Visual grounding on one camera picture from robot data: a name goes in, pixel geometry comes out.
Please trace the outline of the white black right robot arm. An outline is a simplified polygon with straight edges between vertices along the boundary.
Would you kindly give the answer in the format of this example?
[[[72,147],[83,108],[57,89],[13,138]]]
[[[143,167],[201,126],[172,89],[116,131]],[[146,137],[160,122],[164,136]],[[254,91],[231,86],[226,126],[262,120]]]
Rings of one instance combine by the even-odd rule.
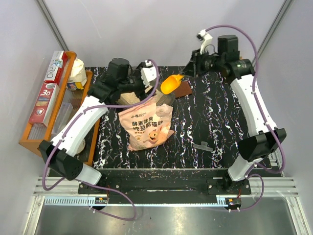
[[[209,71],[219,72],[237,96],[248,124],[249,137],[239,141],[239,155],[220,183],[226,193],[233,194],[245,184],[248,171],[275,152],[287,133],[277,127],[262,98],[254,97],[259,91],[253,82],[254,67],[250,60],[240,58],[238,37],[218,37],[218,51],[212,54],[206,50],[211,45],[212,36],[203,30],[197,38],[201,47],[192,51],[182,74],[196,77]]]

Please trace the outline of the pink cat litter bag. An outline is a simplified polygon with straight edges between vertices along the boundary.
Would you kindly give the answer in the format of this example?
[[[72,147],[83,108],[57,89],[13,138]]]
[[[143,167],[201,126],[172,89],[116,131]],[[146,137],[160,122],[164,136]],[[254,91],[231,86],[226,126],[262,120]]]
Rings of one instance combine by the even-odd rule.
[[[120,124],[129,134],[129,150],[139,151],[164,144],[174,134],[172,113],[172,106],[158,106],[153,98],[120,112]]]

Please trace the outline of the white paper flour bag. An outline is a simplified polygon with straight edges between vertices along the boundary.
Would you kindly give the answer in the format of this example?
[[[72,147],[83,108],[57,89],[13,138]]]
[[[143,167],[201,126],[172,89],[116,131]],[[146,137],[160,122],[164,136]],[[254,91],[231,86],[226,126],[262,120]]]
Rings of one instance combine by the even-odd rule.
[[[87,82],[84,62],[78,58],[75,59],[70,77],[67,81],[67,89],[71,91],[82,90]]]

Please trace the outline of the black bag clip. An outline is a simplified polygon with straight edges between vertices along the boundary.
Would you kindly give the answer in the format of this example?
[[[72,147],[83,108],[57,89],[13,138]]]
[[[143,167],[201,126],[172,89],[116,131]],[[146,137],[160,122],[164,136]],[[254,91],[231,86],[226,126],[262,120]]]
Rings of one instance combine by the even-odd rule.
[[[194,148],[198,150],[213,152],[213,148],[208,146],[208,143],[205,141],[202,141],[201,144],[194,144]]]

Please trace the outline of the red white toothpaste box lower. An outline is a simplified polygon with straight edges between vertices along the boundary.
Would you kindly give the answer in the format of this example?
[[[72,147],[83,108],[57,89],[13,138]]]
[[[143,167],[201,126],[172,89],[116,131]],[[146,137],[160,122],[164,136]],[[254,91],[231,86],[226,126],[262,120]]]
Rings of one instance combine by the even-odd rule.
[[[43,83],[38,94],[35,106],[28,120],[32,124],[48,126],[52,110],[59,92],[56,83]]]

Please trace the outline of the clear plastic container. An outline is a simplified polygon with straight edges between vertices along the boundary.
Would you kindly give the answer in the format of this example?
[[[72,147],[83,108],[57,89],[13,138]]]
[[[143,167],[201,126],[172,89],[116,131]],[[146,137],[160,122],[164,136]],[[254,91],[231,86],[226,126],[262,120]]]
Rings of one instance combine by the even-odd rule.
[[[53,129],[52,129],[52,132],[51,132],[52,138],[55,137],[57,134],[59,134],[62,131],[62,129],[67,125],[72,110],[73,110],[73,106],[71,103],[61,104]]]

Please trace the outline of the orange wooden tray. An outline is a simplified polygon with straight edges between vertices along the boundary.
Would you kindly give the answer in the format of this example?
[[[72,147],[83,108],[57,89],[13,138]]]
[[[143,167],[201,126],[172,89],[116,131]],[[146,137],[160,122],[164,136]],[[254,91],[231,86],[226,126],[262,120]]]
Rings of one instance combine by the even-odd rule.
[[[95,153],[95,147],[98,138],[99,125],[100,119],[95,123],[95,125],[91,128],[91,130],[84,138],[85,147],[83,151],[78,155],[78,159],[89,166],[92,166],[93,163],[93,156]]]

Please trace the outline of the white round cup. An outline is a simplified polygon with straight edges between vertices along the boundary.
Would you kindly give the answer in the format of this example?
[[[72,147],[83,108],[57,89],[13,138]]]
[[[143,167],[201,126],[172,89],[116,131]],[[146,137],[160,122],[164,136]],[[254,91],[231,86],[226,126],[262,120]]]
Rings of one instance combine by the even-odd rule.
[[[86,147],[86,140],[83,139],[82,142],[80,143],[78,149],[77,149],[77,153],[76,154],[80,154]]]

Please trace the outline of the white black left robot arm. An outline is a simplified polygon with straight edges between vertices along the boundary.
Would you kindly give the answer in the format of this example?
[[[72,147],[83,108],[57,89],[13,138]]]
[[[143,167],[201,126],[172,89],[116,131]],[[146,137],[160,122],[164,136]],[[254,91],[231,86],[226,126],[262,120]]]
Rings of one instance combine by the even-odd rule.
[[[50,168],[62,179],[77,180],[89,184],[94,193],[102,193],[106,182],[95,168],[75,158],[78,147],[96,122],[110,108],[126,109],[132,105],[118,105],[116,102],[122,94],[135,93],[138,105],[149,100],[156,88],[146,89],[151,81],[159,81],[159,71],[154,60],[148,59],[135,69],[123,58],[113,58],[107,71],[91,85],[82,105],[63,130],[52,140],[43,140],[39,151],[45,162],[42,185],[45,190],[47,170]]]

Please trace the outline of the orange wooden rack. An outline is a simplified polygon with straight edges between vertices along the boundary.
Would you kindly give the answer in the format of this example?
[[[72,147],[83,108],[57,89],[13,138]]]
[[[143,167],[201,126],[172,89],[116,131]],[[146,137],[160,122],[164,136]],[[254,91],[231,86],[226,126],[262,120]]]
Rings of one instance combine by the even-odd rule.
[[[73,108],[70,117],[81,106],[90,87],[92,72],[86,71],[87,82],[83,88],[71,91],[68,81],[77,61],[73,51],[55,51],[52,55],[42,87],[19,144],[41,157],[39,145],[52,138],[53,128],[63,103]]]

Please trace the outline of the red white toothpaste box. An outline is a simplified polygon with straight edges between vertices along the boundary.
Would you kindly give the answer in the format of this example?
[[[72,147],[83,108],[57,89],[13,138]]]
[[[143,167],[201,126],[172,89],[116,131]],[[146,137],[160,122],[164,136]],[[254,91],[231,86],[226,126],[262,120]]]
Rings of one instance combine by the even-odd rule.
[[[44,82],[60,84],[68,57],[65,51],[54,51],[48,66]]]
[[[48,126],[52,110],[59,92],[56,83],[43,83],[38,94],[35,106],[28,120],[32,124]]]

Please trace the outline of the yellow plastic litter scoop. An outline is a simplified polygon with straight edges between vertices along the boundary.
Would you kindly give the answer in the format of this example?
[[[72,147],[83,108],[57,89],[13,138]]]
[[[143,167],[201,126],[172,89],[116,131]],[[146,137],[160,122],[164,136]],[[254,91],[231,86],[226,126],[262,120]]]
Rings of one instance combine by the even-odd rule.
[[[173,74],[170,75],[167,79],[165,79],[161,86],[161,92],[163,94],[169,94],[177,89],[181,85],[181,81],[184,78],[184,75],[181,74]]]

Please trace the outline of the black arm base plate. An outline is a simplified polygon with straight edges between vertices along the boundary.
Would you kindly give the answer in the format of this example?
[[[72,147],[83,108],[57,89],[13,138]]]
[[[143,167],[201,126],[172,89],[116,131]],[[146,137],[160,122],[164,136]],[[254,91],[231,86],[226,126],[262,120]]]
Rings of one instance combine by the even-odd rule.
[[[195,191],[209,195],[250,195],[247,179],[225,180],[226,169],[101,169],[98,185],[123,193],[135,191]]]

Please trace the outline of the red white toothpaste box upper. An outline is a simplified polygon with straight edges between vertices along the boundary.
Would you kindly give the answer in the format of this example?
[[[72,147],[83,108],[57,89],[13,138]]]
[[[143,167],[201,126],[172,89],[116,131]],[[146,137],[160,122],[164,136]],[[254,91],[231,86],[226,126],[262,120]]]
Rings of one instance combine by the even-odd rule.
[[[44,82],[60,84],[68,57],[65,51],[54,51],[48,66]]]

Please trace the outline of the aluminium rail frame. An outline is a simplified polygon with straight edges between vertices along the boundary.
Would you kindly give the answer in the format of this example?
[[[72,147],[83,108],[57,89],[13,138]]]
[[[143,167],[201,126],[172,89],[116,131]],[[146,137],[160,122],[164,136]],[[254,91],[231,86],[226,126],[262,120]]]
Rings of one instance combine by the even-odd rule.
[[[239,155],[237,144],[249,136],[246,119],[232,89],[217,73],[187,80],[193,93],[173,103],[174,134],[164,144],[130,151],[118,109],[100,119],[94,167],[101,169],[228,169]],[[208,143],[213,152],[194,144]],[[215,195],[195,191],[135,191],[135,204],[201,206]]]

